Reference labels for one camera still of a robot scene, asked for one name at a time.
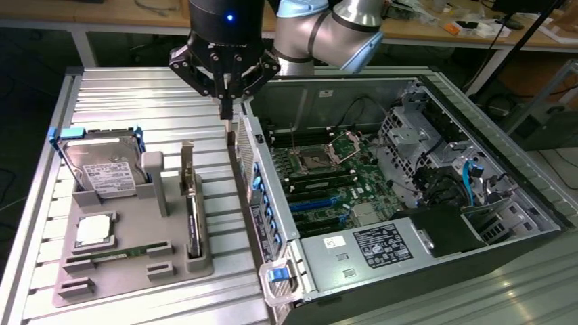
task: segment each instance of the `blue cable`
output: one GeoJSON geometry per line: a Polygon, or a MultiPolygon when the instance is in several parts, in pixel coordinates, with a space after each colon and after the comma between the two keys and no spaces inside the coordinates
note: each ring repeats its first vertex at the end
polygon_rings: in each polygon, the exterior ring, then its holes
{"type": "Polygon", "coordinates": [[[469,187],[469,165],[475,165],[472,160],[467,160],[463,163],[461,180],[463,185],[465,186],[467,195],[469,196],[469,206],[473,206],[473,193],[471,192],[469,187]]]}

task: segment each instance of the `orange object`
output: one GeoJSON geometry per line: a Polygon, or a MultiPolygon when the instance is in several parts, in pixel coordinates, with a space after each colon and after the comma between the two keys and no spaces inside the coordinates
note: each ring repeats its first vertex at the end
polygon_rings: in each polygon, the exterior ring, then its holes
{"type": "Polygon", "coordinates": [[[443,26],[443,29],[444,29],[449,34],[452,34],[452,35],[457,35],[457,34],[459,34],[459,28],[457,28],[457,26],[453,25],[452,22],[447,23],[447,24],[443,26]]]}

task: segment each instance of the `hard drive label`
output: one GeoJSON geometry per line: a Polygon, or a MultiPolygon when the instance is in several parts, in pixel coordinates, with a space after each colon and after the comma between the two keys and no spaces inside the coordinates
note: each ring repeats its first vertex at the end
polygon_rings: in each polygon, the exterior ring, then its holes
{"type": "Polygon", "coordinates": [[[413,258],[393,224],[353,232],[353,236],[372,269],[413,258]]]}
{"type": "Polygon", "coordinates": [[[82,168],[97,194],[134,190],[128,162],[83,165],[82,168]]]}

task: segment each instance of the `desk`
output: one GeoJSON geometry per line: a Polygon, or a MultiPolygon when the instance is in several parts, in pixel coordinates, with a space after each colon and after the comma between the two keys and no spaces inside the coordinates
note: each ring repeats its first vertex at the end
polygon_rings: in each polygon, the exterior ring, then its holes
{"type": "MultiPolygon", "coordinates": [[[[425,9],[431,0],[421,0],[425,9]]],[[[65,30],[70,33],[77,47],[79,59],[85,67],[97,66],[91,52],[87,32],[141,33],[161,35],[186,35],[188,13],[168,12],[166,16],[138,8],[132,0],[105,0],[102,4],[77,3],[70,0],[0,0],[0,26],[13,28],[34,28],[65,30]]],[[[479,2],[471,0],[452,0],[453,5],[476,12],[479,2]]],[[[448,14],[432,13],[440,18],[440,24],[452,20],[448,14]]],[[[493,53],[476,80],[472,82],[467,94],[475,93],[492,71],[505,58],[515,43],[523,36],[531,20],[517,18],[525,28],[513,30],[507,38],[500,38],[493,45],[493,53]]],[[[264,9],[262,37],[274,36],[274,13],[268,5],[264,9]]],[[[382,43],[403,45],[423,45],[437,47],[465,47],[484,49],[492,39],[480,37],[455,37],[440,26],[425,26],[415,21],[386,19],[381,25],[385,34],[382,43]]],[[[559,44],[539,31],[528,40],[524,51],[552,51],[578,53],[578,45],[559,44]]]]}

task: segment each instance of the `metal case frame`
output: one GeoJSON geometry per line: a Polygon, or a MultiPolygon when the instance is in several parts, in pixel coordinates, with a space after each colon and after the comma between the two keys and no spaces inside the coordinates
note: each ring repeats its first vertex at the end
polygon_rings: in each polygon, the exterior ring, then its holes
{"type": "MultiPolygon", "coordinates": [[[[555,184],[547,179],[543,172],[535,165],[528,162],[528,158],[519,147],[512,143],[511,139],[504,135],[495,124],[487,119],[475,105],[452,86],[441,74],[435,74],[435,81],[431,76],[423,75],[386,75],[386,76],[337,76],[337,77],[316,77],[316,78],[298,78],[289,77],[277,79],[270,83],[290,84],[293,82],[297,88],[298,81],[342,81],[346,80],[415,80],[416,82],[425,85],[428,95],[440,107],[445,109],[445,112],[451,115],[453,122],[467,132],[469,138],[475,141],[477,147],[491,156],[491,158],[499,162],[503,170],[512,176],[523,191],[527,193],[525,199],[536,204],[537,209],[543,215],[547,215],[545,230],[539,234],[527,236],[524,238],[505,241],[500,244],[492,245],[485,248],[480,248],[468,253],[460,255],[451,255],[443,258],[431,265],[423,265],[416,267],[404,274],[384,274],[381,277],[373,278],[368,281],[344,285],[333,290],[317,291],[314,286],[314,278],[310,275],[310,264],[306,257],[302,254],[294,254],[294,250],[286,250],[280,252],[278,257],[288,258],[294,264],[297,270],[294,278],[304,290],[302,298],[297,304],[286,303],[285,305],[277,305],[273,307],[274,318],[277,322],[284,324],[304,324],[314,323],[324,324],[328,322],[338,321],[345,317],[350,317],[358,313],[369,311],[374,308],[382,307],[390,303],[399,302],[409,297],[427,293],[431,290],[455,284],[463,280],[471,279],[481,274],[491,272],[495,268],[501,266],[504,263],[511,261],[513,258],[527,253],[532,249],[537,248],[544,242],[552,239],[560,230],[573,228],[569,220],[573,220],[576,214],[576,204],[568,199],[567,194],[555,186],[555,184]],[[553,195],[563,197],[563,199],[555,199],[553,195]],[[384,293],[392,292],[396,295],[385,295],[384,293]]],[[[297,129],[298,121],[301,121],[304,114],[304,107],[310,105],[310,96],[302,95],[298,99],[298,107],[296,109],[296,122],[288,124],[293,130],[297,129]]],[[[261,128],[257,125],[256,117],[252,115],[254,104],[258,100],[250,104],[244,105],[240,116],[240,127],[246,127],[245,132],[249,138],[258,139],[262,136],[261,128]]],[[[264,178],[266,179],[266,188],[276,187],[278,193],[277,197],[282,198],[282,191],[278,182],[276,180],[274,167],[269,163],[270,157],[268,152],[264,154],[266,145],[260,143],[257,145],[258,154],[254,155],[254,159],[250,163],[261,164],[261,169],[268,174],[264,178]]],[[[274,201],[274,218],[280,224],[278,232],[284,233],[284,225],[293,226],[290,213],[288,211],[288,205],[285,200],[281,202],[274,201]]],[[[288,246],[297,247],[298,251],[302,252],[304,241],[296,238],[284,238],[288,240],[288,246]]],[[[266,281],[261,279],[261,284],[268,285],[266,281]]]]}

